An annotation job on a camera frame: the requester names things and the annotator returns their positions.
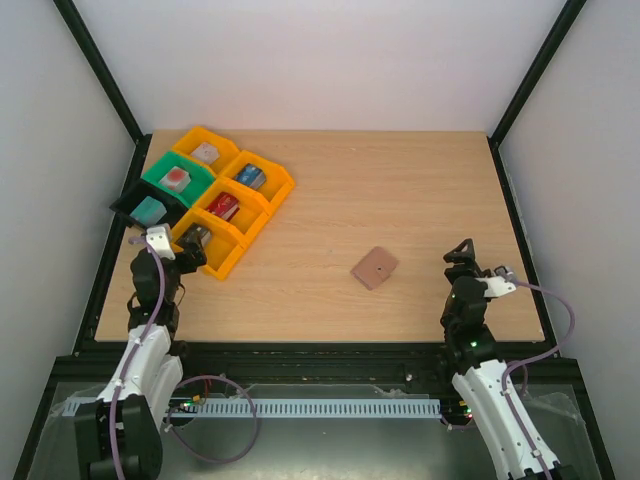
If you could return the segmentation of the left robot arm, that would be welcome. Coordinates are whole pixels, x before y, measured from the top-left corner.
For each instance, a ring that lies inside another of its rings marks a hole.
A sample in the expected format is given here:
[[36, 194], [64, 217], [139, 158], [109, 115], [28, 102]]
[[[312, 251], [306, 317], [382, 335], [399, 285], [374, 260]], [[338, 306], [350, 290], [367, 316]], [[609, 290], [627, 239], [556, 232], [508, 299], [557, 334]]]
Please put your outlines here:
[[175, 299], [181, 278], [206, 262], [202, 242], [175, 253], [160, 233], [131, 238], [142, 248], [131, 262], [134, 293], [127, 303], [128, 340], [96, 399], [78, 407], [74, 431], [83, 479], [155, 479], [163, 458], [160, 426], [183, 378]]

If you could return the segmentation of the pink leather card holder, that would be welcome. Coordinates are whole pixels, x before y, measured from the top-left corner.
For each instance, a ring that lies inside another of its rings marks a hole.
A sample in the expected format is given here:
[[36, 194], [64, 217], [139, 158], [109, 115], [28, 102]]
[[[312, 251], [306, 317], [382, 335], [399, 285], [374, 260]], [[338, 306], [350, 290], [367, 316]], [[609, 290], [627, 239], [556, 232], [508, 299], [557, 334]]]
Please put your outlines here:
[[399, 260], [383, 247], [372, 248], [351, 269], [351, 275], [372, 291], [387, 281], [399, 265]]

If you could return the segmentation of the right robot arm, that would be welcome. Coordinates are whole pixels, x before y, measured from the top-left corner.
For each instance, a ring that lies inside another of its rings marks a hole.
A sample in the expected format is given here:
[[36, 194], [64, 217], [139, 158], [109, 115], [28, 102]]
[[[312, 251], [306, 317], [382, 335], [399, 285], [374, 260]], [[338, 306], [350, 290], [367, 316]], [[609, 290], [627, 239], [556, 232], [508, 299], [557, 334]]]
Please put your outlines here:
[[444, 275], [451, 290], [440, 319], [445, 360], [436, 367], [436, 379], [443, 389], [456, 391], [466, 404], [467, 423], [456, 424], [446, 413], [441, 422], [450, 430], [475, 426], [499, 479], [576, 479], [575, 468], [562, 464], [543, 440], [511, 379], [513, 371], [546, 359], [558, 349], [508, 363], [485, 323], [492, 300], [515, 292], [519, 286], [540, 293], [546, 290], [518, 281], [506, 266], [481, 268], [470, 238], [447, 252], [443, 260], [449, 264]]

